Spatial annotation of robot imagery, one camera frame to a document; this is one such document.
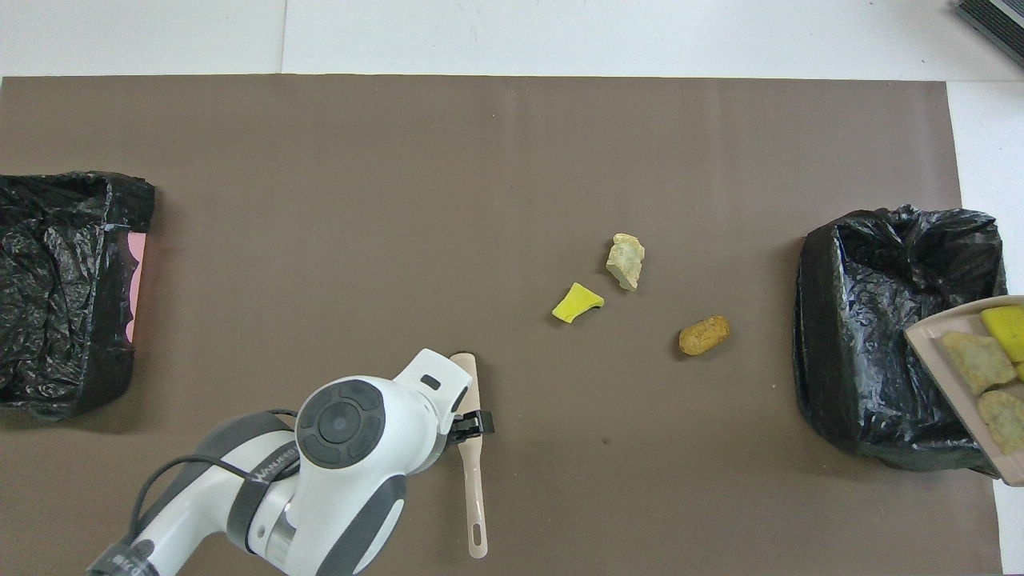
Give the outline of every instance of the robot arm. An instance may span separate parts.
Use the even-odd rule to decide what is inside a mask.
[[[425,349],[394,380],[352,376],[322,386],[294,431],[267,412],[222,424],[197,454],[236,474],[186,464],[138,534],[111,546],[88,574],[173,576],[215,532],[289,576],[359,572],[401,513],[406,477],[432,464],[450,441],[493,431],[489,414],[455,414],[470,381]]]

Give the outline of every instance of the white tile surface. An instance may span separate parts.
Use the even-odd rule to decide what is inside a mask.
[[[0,76],[484,74],[949,84],[964,205],[1024,293],[1024,70],[952,0],[0,0]],[[973,82],[1012,81],[1012,82]],[[1004,571],[1024,489],[995,484]]]
[[[281,72],[286,0],[2,0],[0,76]]]
[[[290,0],[284,72],[1024,80],[949,0]]]

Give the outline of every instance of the brown paper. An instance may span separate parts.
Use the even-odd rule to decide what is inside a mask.
[[[6,575],[83,571],[220,421],[421,347],[477,356],[490,551],[467,553],[451,451],[368,575],[999,570],[987,479],[839,452],[791,367],[804,235],[958,205],[942,84],[7,78],[0,135],[0,173],[160,191],[130,390],[0,419]],[[620,232],[647,249],[635,293],[604,271]],[[606,304],[566,325],[572,282]],[[713,314],[732,336],[683,358],[679,330]],[[223,536],[181,571],[221,573],[276,571]]]

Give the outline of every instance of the gray circular button pad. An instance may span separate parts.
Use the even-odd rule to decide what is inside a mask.
[[[319,390],[299,416],[295,440],[313,464],[344,468],[369,455],[384,434],[384,398],[362,380]]]

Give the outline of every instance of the black plastic bag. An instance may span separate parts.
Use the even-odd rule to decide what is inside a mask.
[[[851,212],[800,254],[794,374],[804,418],[851,454],[909,470],[994,467],[903,330],[1007,293],[995,219],[903,206]]]
[[[128,387],[128,233],[154,188],[104,172],[0,176],[0,408],[61,419]]]

